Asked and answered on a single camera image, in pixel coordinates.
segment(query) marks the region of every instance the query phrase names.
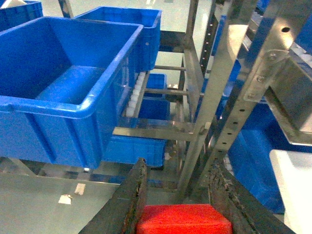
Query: blue container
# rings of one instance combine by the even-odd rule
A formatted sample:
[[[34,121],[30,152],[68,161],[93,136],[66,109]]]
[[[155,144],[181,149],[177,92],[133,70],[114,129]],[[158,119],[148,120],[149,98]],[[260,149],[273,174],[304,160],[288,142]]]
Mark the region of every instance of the blue container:
[[[148,89],[167,89],[167,75],[160,73],[150,73],[146,88]],[[165,94],[144,94],[145,97],[165,98]]]
[[[145,97],[139,117],[170,119],[170,102],[160,98]],[[167,140],[129,136],[112,136],[103,161],[135,164],[139,157],[146,159],[148,166],[160,167],[164,164]]]
[[[312,147],[290,145],[267,104],[257,104],[228,155],[235,177],[269,210],[284,205],[269,153],[272,149],[312,152]]]
[[[144,97],[138,117],[170,120],[170,102],[160,98]]]
[[[267,6],[269,5],[270,0],[258,0],[257,3],[257,8],[261,11],[264,12]]]
[[[42,17],[42,5],[39,1],[25,1],[27,4],[0,9],[0,31],[15,27],[30,20]]]
[[[0,155],[96,168],[137,76],[142,28],[43,17],[0,33]]]
[[[160,10],[98,7],[76,19],[100,20],[144,25],[140,41],[141,70],[153,70],[160,46]]]

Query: metal beam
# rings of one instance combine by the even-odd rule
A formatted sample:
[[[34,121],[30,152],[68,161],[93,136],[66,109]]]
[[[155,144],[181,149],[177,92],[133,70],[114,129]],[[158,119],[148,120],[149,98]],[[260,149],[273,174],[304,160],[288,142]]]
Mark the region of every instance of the metal beam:
[[[174,89],[145,89],[148,94],[167,94],[167,95],[178,95],[187,96],[189,92],[183,90]]]
[[[129,137],[191,141],[193,128],[194,125],[192,123],[123,117],[119,122],[119,126],[114,129],[113,134]]]
[[[215,0],[212,0],[210,14],[207,22],[207,29],[205,33],[205,39],[203,47],[201,49],[200,67],[203,77],[205,77],[209,58],[214,46],[215,35],[218,30],[218,20],[215,17]]]
[[[63,13],[63,16],[65,18],[72,18],[74,17],[73,11],[72,11],[72,7],[70,5],[69,0],[58,0],[60,9]]]
[[[279,67],[279,63],[275,62],[279,60],[279,54],[282,58],[289,50],[312,12],[310,0],[293,2],[291,8],[288,6],[288,2],[289,0],[271,0],[267,7],[263,23],[257,32],[259,35],[255,37],[257,40],[253,41],[244,63],[241,63],[242,68],[236,85],[222,113],[222,120],[218,122],[218,130],[213,136],[215,145],[199,179],[198,189],[208,186],[207,176],[212,165],[222,161],[257,104],[255,100],[262,97],[265,88],[268,88],[270,83],[267,80],[273,80],[276,76],[276,68]],[[266,82],[259,79],[262,74],[264,74]],[[244,85],[238,85],[238,82],[243,82]],[[264,86],[257,89],[255,95],[252,95],[250,88],[255,82],[263,83]]]
[[[191,40],[193,40],[193,32],[197,15],[198,2],[199,0],[191,0],[190,2],[189,16],[187,20],[185,42],[184,42],[186,48],[190,47]]]
[[[197,110],[199,94],[204,82],[193,38],[190,39],[189,49],[184,49],[184,63],[186,67],[187,90],[189,92],[190,100],[191,121],[193,122]]]
[[[185,67],[172,67],[172,66],[159,66],[156,65],[154,69],[161,69],[161,70],[172,70],[172,71],[186,71]]]
[[[201,104],[194,129],[194,139],[189,146],[185,165],[178,184],[177,198],[184,198],[198,156],[214,119],[223,90],[231,74],[237,54],[244,40],[257,0],[233,0],[227,14],[219,47]]]

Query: red block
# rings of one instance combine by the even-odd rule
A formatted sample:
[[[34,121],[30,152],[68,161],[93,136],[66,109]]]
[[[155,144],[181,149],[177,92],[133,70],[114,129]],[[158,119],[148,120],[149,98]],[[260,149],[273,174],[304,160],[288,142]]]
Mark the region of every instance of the red block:
[[[232,225],[208,204],[146,206],[136,233],[232,234]]]

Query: metal frame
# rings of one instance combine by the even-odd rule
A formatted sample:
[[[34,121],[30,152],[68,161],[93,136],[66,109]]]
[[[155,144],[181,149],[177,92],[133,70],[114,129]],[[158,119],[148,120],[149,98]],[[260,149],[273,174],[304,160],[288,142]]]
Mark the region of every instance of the metal frame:
[[[63,15],[71,17],[72,11],[69,1],[59,0],[59,2]],[[183,113],[183,105],[180,102],[181,97],[187,96],[191,123],[184,123],[181,118],[177,118],[181,122],[152,122],[151,120],[139,119],[138,122],[141,124],[137,124],[135,128],[130,128],[128,124],[131,119],[128,119],[122,121],[120,126],[116,127],[114,134],[175,139],[180,142],[190,141],[178,183],[178,201],[185,197],[187,190],[190,188],[189,182],[203,146],[209,148],[209,159],[206,164],[205,160],[201,161],[204,163],[200,167],[203,168],[203,171],[197,172],[200,174],[200,178],[196,184],[195,193],[200,191],[200,188],[208,186],[206,178],[211,166],[215,161],[221,162],[254,106],[265,94],[279,73],[279,69],[288,61],[289,47],[310,15],[312,7],[310,0],[298,0],[292,3],[291,8],[287,9],[288,2],[289,0],[272,0],[270,2],[264,19],[273,18],[273,21],[269,29],[264,30],[265,34],[262,36],[255,35],[258,29],[257,25],[255,22],[250,21],[257,0],[226,0],[224,2],[223,14],[227,15],[227,20],[204,94],[201,93],[203,79],[215,39],[217,19],[220,18],[220,9],[215,4],[215,0],[213,0],[207,24],[200,62],[193,41],[198,0],[190,1],[185,33],[161,31],[160,51],[184,54],[181,67],[156,66],[157,69],[180,71],[178,89],[166,91],[145,89],[145,92],[165,93],[166,97],[174,102],[177,101],[176,97],[179,97],[180,114]],[[281,31],[284,28],[290,28],[290,31]],[[246,45],[246,35],[253,40],[251,46]],[[251,54],[257,54],[257,57],[250,57]],[[222,114],[223,118],[217,122],[215,111],[236,59],[239,59],[243,64],[238,79],[244,85],[235,86]],[[198,101],[201,96],[203,96],[203,100],[198,109]],[[274,103],[271,89],[266,92],[266,96],[275,116],[278,116],[281,113],[281,108]],[[291,124],[286,121],[286,116],[279,115],[278,119],[281,119],[279,123],[284,126],[282,128],[286,135],[290,135],[288,139],[294,141],[294,138],[300,136],[299,141],[312,144],[311,138],[308,138],[306,134],[302,135],[289,127]]]
[[[69,0],[58,1],[64,17],[73,17]],[[227,16],[227,20],[214,57],[209,83],[204,93],[202,93],[202,85],[215,41],[221,10],[213,0],[199,61],[193,40],[198,2],[199,0],[190,1],[185,33],[161,31],[160,51],[183,53],[184,56],[180,67],[156,66],[155,68],[180,71],[178,88],[142,89],[134,116],[138,116],[144,93],[158,93],[165,94],[168,100],[176,103],[175,118],[171,121],[163,121],[123,117],[119,126],[115,128],[114,134],[177,141],[176,173],[179,175],[177,203],[180,203],[188,192],[189,196],[194,199],[203,198],[208,194],[210,202],[221,212],[225,210],[221,203],[229,202],[236,214],[247,221],[245,227],[250,228],[251,233],[255,230],[266,232],[272,227],[273,229],[276,227],[278,231],[282,230],[277,233],[286,233],[289,229],[270,217],[268,212],[220,164],[263,95],[267,98],[267,102],[288,140],[291,143],[312,145],[312,134],[304,133],[293,126],[282,103],[274,94],[275,86],[273,85],[280,82],[278,76],[282,74],[281,70],[289,64],[296,68],[298,73],[309,77],[297,62],[290,58],[288,51],[312,12],[312,2],[311,0],[292,1],[292,7],[289,7],[287,3],[290,0],[271,0],[264,14],[266,25],[256,25],[254,21],[251,21],[251,16],[257,0],[226,0],[222,7],[222,14]],[[242,68],[222,113],[222,119],[217,121],[215,113],[237,59]],[[145,77],[143,87],[146,85],[148,76],[149,73]],[[185,96],[188,98],[190,122],[185,122],[184,119],[183,100],[185,98],[183,97]],[[202,102],[198,107],[200,98],[202,98]],[[17,164],[24,173],[30,175],[29,181],[35,181],[38,178],[23,162],[16,159],[10,160]],[[91,173],[88,173],[83,175],[83,178],[81,176],[78,178],[88,180],[90,175]],[[243,204],[246,210],[241,209],[244,207],[235,203],[237,200],[232,199],[233,194],[230,194],[231,191],[226,187],[228,185],[224,184],[229,180],[232,180],[234,187],[244,196],[240,200],[247,201],[247,205]],[[222,186],[220,187],[222,182],[224,182],[223,187],[226,187],[225,190],[222,190]],[[108,185],[108,187],[115,189],[117,186]],[[259,219],[259,216],[253,212],[254,206],[257,207],[257,212],[260,210],[264,214],[264,217]],[[241,227],[234,226],[234,232],[240,233],[239,228]]]

